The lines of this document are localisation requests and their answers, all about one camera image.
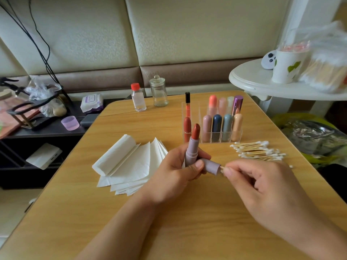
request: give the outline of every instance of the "fingernail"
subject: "fingernail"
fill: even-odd
[[[202,169],[204,167],[204,162],[200,159],[198,159],[196,162],[195,162],[195,166],[198,168],[198,169]]]
[[[229,167],[224,167],[223,174],[227,177],[231,176],[232,169],[230,169]]]

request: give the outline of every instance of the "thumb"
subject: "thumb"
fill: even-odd
[[[228,178],[232,186],[234,186],[245,205],[247,205],[248,201],[257,198],[257,190],[253,188],[242,173],[233,168],[225,167],[223,174]]]
[[[205,167],[205,164],[202,160],[197,160],[194,164],[181,169],[180,172],[187,181],[194,179]]]

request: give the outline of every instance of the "hand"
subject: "hand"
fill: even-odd
[[[347,251],[345,233],[318,210],[288,165],[238,159],[223,173],[263,227],[314,259],[338,259],[332,252]]]
[[[202,173],[205,174],[202,160],[182,169],[187,148],[188,143],[169,151],[154,175],[137,193],[149,196],[154,203],[162,203],[179,196],[189,181],[198,179]],[[198,149],[198,157],[211,159],[211,156],[201,149]]]

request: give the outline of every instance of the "folded tissue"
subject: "folded tissue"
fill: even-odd
[[[101,175],[97,187],[111,186],[116,195],[132,195],[150,179],[167,153],[157,138],[140,146],[124,135],[92,166]]]

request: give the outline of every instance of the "white power bank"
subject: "white power bank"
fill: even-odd
[[[30,164],[44,170],[46,169],[63,151],[51,144],[43,144],[29,158],[26,159]]]

